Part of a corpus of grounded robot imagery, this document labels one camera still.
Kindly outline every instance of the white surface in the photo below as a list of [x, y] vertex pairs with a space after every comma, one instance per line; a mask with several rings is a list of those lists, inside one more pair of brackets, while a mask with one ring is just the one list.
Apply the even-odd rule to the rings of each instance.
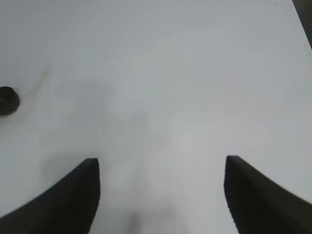
[[43, 82], [0, 119], [0, 215], [86, 157], [91, 234], [136, 214], [144, 234], [237, 233], [229, 154], [312, 202], [311, 64], [291, 0], [1, 0], [0, 85]]

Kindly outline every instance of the white table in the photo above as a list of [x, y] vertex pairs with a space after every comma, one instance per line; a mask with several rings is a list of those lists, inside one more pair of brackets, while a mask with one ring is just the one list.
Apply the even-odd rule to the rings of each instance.
[[91, 234], [237, 233], [229, 154], [312, 202], [311, 78], [291, 0], [1, 0], [0, 215], [86, 157]]

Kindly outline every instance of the black round object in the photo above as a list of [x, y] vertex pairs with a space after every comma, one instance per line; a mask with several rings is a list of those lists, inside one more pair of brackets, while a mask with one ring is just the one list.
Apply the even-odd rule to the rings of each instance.
[[20, 98], [11, 87], [0, 87], [0, 116], [14, 113], [20, 106]]

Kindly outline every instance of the black rubber ring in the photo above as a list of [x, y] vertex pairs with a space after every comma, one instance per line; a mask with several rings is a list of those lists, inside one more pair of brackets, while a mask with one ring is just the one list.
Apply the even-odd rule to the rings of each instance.
[[14, 113], [20, 106], [20, 98], [11, 87], [0, 87], [0, 116]]

